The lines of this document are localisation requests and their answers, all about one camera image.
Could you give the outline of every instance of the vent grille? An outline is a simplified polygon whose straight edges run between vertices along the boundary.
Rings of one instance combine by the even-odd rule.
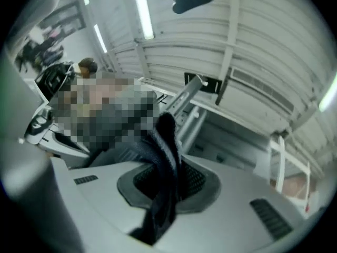
[[[181,197],[182,200],[197,194],[205,185],[206,177],[190,165],[182,164]],[[159,192],[159,180],[157,169],[150,166],[136,175],[133,183],[141,193],[154,199]]]
[[[259,92],[276,101],[276,103],[281,104],[290,112],[290,114],[294,111],[294,105],[289,100],[287,100],[283,95],[272,89],[269,85],[261,82],[260,80],[255,79],[254,77],[251,77],[250,75],[237,69],[233,71],[232,78],[244,82],[250,87],[257,89]]]
[[[253,200],[250,205],[275,240],[292,231],[284,218],[265,199]]]
[[[94,180],[97,180],[98,177],[95,175],[90,175],[90,176],[85,176],[85,177],[81,177],[81,178],[76,178],[74,179],[75,184],[81,184],[81,183],[88,183]]]

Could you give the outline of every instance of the white panel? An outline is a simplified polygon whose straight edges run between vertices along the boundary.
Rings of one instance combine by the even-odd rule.
[[[89,28],[81,29],[70,36],[67,36],[62,40],[62,45],[66,56],[63,57],[64,60],[79,62],[84,58],[92,57],[98,62],[98,67],[100,68],[99,54],[95,52],[95,48],[92,47],[92,42],[89,39]]]
[[[175,67],[181,69],[180,74],[187,71],[207,76],[218,75],[223,56],[217,52],[182,47],[146,48],[145,55],[150,66]]]
[[[314,7],[310,6],[310,1],[242,0],[242,7],[266,14],[274,21],[283,20],[283,26],[287,26],[290,32],[295,33],[298,37],[304,38],[302,44],[310,46],[311,51],[315,50],[319,60],[326,59],[325,56],[333,59],[333,48],[326,36],[329,31],[326,30],[319,15],[315,14]]]
[[[184,83],[183,74],[172,74],[169,71],[166,71],[166,68],[160,66],[160,69],[157,70],[154,66],[149,66],[150,73],[152,78],[159,80],[163,83],[170,84],[181,84]]]
[[[310,119],[298,130],[296,136],[304,141],[305,146],[308,147],[311,152],[318,150],[327,143],[327,139],[316,119]]]
[[[249,75],[252,75],[252,77],[260,80],[261,82],[269,85],[281,93],[294,105],[294,117],[297,117],[297,115],[305,111],[306,105],[299,97],[298,91],[292,84],[285,83],[281,74],[262,69],[260,65],[242,58],[232,59],[232,66],[245,73],[248,73]]]
[[[120,52],[116,54],[116,57],[121,64],[122,63],[138,63],[136,52],[134,50]]]
[[[287,121],[261,101],[235,89],[227,87],[224,98],[220,103],[223,109],[230,109],[245,120],[255,124],[269,134],[275,130],[287,127]]]
[[[312,53],[308,51],[308,49],[303,48],[303,45],[300,44],[298,38],[296,38],[295,36],[290,34],[288,31],[280,27],[279,24],[270,22],[263,17],[260,17],[256,14],[251,14],[248,12],[242,11],[241,16],[242,16],[242,22],[240,23],[240,25],[248,26],[250,29],[258,31],[259,34],[264,34],[264,37],[269,38],[274,44],[282,44],[286,46],[285,51],[290,52],[290,54],[293,54],[294,56],[296,56],[297,54],[302,54],[301,58],[305,59],[305,62],[308,63],[308,66],[304,65],[305,69],[309,68],[313,72],[317,72],[317,73],[322,72],[323,68],[318,65],[317,63],[318,61],[316,57],[314,57]],[[239,29],[238,38],[240,37],[242,37],[242,35],[240,34],[240,29]],[[248,42],[251,42],[251,40],[254,40],[254,38],[252,39],[248,38],[247,40]],[[260,43],[258,46],[262,47],[263,50],[268,52],[268,49],[264,47],[263,43]],[[279,56],[279,52],[273,52],[273,53],[274,55],[276,54],[277,56]],[[320,81],[323,82],[323,79],[325,76],[319,75],[319,77],[320,77]],[[304,84],[306,85],[310,84],[305,79],[303,81],[304,81]]]

